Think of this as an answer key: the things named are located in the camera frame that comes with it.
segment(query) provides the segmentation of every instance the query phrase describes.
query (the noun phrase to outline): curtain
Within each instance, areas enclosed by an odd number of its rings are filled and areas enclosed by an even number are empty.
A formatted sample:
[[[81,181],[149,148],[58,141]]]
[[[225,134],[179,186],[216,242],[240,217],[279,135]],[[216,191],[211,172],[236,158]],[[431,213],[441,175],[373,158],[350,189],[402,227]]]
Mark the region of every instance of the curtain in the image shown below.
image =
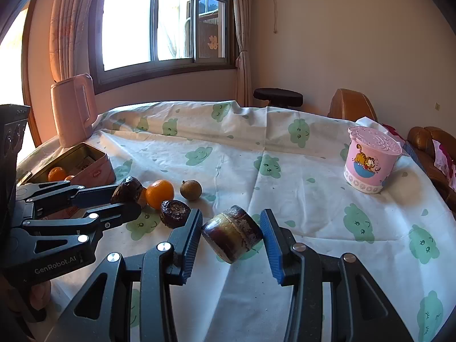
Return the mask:
[[[252,0],[234,1],[234,21],[236,23],[236,38],[239,44],[239,57],[236,59],[236,88],[235,100],[241,107],[252,107],[252,79],[250,77],[250,13]]]
[[[54,0],[49,33],[49,56],[55,81],[74,73],[84,20],[92,0]]]

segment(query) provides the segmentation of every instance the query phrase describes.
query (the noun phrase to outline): pink pitcher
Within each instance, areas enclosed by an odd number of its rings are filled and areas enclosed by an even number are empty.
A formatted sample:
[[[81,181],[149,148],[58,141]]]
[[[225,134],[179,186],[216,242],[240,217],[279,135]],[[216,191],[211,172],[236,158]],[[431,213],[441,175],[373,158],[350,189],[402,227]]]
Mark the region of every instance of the pink pitcher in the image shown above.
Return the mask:
[[[402,148],[392,137],[370,127],[350,127],[348,132],[351,141],[343,172],[345,179],[360,192],[378,193]]]
[[[51,86],[52,110],[62,148],[69,148],[92,136],[98,112],[92,77],[87,73]]]

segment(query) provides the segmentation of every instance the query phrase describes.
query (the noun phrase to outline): blue bowl illustration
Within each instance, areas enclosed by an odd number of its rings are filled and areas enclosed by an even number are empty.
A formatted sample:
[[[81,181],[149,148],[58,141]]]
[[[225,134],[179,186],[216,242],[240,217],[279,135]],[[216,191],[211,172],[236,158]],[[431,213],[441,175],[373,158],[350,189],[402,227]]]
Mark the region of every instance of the blue bowl illustration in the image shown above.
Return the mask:
[[[361,177],[372,177],[375,175],[374,172],[364,169],[364,167],[362,165],[360,165],[356,162],[353,162],[353,165],[355,166],[356,173]]]

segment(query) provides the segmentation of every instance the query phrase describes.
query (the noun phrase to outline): orange cartoon cat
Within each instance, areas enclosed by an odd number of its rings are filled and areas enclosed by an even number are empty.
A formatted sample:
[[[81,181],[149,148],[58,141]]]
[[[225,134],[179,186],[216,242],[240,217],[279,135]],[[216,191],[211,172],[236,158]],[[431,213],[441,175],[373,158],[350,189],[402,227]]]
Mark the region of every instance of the orange cartoon cat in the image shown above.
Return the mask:
[[[363,166],[365,170],[368,170],[370,172],[378,172],[380,171],[380,167],[377,167],[374,170],[375,167],[375,160],[372,157],[367,157],[366,154],[362,152],[362,147],[360,144],[356,144],[356,147],[359,149],[359,153],[356,155],[355,159],[353,162],[358,163],[359,165]]]

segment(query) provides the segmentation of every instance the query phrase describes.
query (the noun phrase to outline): stool seat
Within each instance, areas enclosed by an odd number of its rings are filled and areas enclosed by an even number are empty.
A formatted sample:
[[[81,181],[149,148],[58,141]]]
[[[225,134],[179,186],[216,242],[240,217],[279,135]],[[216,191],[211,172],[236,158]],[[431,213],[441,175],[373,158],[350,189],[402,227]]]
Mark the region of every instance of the stool seat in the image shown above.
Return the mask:
[[[254,91],[254,98],[269,100],[270,107],[300,107],[303,103],[302,94],[284,89],[259,88]]]

